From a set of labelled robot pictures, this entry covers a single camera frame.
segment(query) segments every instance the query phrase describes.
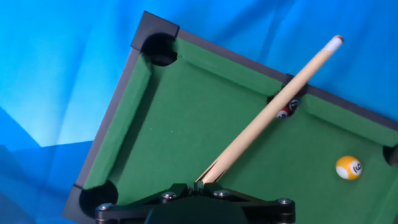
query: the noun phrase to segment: cue shaft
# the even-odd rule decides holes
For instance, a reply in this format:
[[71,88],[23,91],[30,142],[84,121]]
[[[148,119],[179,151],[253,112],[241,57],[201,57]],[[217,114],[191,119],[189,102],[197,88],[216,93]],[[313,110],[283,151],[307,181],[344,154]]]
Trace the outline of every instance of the cue shaft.
[[334,36],[314,58],[268,103],[254,120],[197,179],[203,183],[216,182],[234,164],[251,143],[262,133],[289,101],[305,86],[323,64],[340,48],[344,39]]

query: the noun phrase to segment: billiard ball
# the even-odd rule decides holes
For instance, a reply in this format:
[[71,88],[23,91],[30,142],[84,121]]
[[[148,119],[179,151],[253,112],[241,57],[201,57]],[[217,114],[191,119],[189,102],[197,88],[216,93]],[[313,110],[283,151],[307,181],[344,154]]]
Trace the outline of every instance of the billiard ball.
[[291,114],[292,114],[291,110],[289,109],[289,107],[286,106],[285,108],[279,111],[279,113],[276,115],[276,118],[278,119],[287,118]]
[[292,112],[294,112],[294,111],[297,109],[297,107],[299,106],[299,104],[300,104],[300,100],[299,100],[298,98],[294,98],[293,100],[291,100],[291,101],[289,102],[288,107],[289,107],[289,109],[290,109]]
[[354,180],[361,175],[362,165],[354,157],[344,156],[337,161],[336,172],[343,179]]

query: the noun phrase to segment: green felt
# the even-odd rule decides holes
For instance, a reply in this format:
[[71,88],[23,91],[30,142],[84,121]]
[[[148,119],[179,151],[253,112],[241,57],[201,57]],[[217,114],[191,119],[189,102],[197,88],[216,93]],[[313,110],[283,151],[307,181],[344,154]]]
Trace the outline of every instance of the green felt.
[[[85,189],[109,179],[125,205],[196,180],[282,86],[183,40],[176,50],[168,67],[137,62]],[[264,200],[295,200],[298,223],[392,223],[398,169],[387,165],[382,146],[397,140],[396,132],[307,95],[220,183]],[[355,181],[335,172],[346,155],[363,164]]]

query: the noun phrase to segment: white cue tip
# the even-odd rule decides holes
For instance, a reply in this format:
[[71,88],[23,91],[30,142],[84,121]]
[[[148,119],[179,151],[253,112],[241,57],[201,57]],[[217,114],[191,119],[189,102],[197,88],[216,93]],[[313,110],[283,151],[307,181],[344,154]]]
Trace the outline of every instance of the white cue tip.
[[330,51],[332,54],[344,43],[344,38],[340,35],[334,36],[329,43],[326,44],[325,49]]

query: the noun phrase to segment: blue background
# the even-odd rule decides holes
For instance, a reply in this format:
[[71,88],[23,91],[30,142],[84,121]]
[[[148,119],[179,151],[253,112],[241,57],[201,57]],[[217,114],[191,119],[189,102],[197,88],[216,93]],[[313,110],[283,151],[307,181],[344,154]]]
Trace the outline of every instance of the blue background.
[[0,223],[71,223],[143,10],[291,74],[340,34],[310,84],[398,121],[397,1],[0,0]]

